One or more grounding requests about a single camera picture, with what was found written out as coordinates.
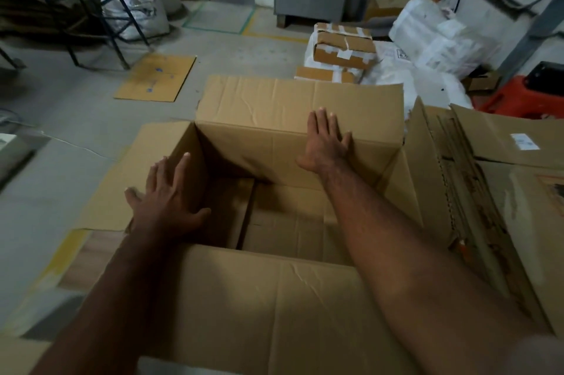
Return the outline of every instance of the hand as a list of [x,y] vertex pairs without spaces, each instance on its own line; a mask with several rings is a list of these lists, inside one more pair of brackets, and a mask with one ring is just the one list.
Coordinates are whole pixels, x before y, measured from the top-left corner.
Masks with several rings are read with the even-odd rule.
[[335,162],[344,160],[350,142],[351,132],[341,138],[337,117],[330,114],[327,120],[325,108],[319,108],[307,118],[306,153],[296,162],[301,168],[320,174]]
[[203,208],[192,214],[186,207],[184,179],[190,154],[185,153],[176,166],[172,185],[166,176],[166,160],[167,157],[163,157],[151,166],[145,196],[140,198],[130,187],[125,190],[125,199],[133,209],[131,236],[137,237],[144,245],[166,245],[200,228],[212,212]]

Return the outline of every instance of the concrete floor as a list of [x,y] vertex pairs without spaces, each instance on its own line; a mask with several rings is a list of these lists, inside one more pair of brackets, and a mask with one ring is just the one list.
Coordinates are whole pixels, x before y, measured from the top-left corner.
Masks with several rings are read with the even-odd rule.
[[[228,21],[229,14],[221,14],[227,5],[216,4],[217,20]],[[186,6],[194,11],[200,5],[187,2]],[[292,78],[302,63],[304,43],[186,29],[180,26],[185,20],[173,22],[172,34],[154,42],[162,53],[197,56],[174,103],[115,100],[112,96],[127,72],[107,46],[78,53],[84,65],[98,68],[93,70],[75,67],[63,48],[17,38],[0,41],[5,51],[27,65],[17,75],[0,75],[0,108],[16,111],[24,122],[37,125],[22,128],[21,133],[39,136],[43,131],[107,157],[50,139],[1,190],[0,325],[72,228],[112,159],[131,144],[142,124],[194,118],[208,75]],[[254,22],[261,30],[272,28],[273,34],[280,35],[271,13],[256,14]],[[146,52],[143,45],[122,45],[128,59]]]

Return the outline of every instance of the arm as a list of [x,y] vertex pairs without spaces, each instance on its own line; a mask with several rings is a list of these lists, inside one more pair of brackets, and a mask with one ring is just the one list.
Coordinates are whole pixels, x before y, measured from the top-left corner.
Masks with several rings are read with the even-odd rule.
[[351,257],[399,341],[431,374],[484,373],[536,326],[351,169],[350,133],[310,113],[298,164],[319,175]]
[[183,195],[185,154],[166,179],[166,157],[153,165],[143,199],[130,188],[133,222],[106,270],[74,320],[41,357],[33,375],[135,373],[147,339],[153,293],[169,249],[182,235],[201,227],[208,208],[188,212]]

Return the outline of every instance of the left hand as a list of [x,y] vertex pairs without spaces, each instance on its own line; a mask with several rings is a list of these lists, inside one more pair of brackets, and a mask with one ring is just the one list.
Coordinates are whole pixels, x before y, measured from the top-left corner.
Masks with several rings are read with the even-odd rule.
[[134,189],[125,190],[125,198],[133,209],[131,238],[149,246],[167,245],[174,239],[200,228],[212,213],[202,208],[190,213],[184,198],[186,170],[190,163],[187,152],[174,170],[172,184],[166,176],[167,157],[151,166],[145,185],[145,196]]

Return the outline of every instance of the taped package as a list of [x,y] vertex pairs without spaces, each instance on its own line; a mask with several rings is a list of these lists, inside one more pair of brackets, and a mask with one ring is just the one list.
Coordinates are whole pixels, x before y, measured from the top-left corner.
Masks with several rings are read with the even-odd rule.
[[339,84],[354,84],[355,76],[343,70],[318,69],[316,67],[298,66],[294,79],[306,81],[328,81]]
[[370,68],[377,58],[370,30],[340,24],[316,24],[308,51],[316,62],[361,70]]
[[416,67],[452,73],[459,79],[487,62],[498,47],[493,39],[446,18],[432,0],[410,0],[389,36]]

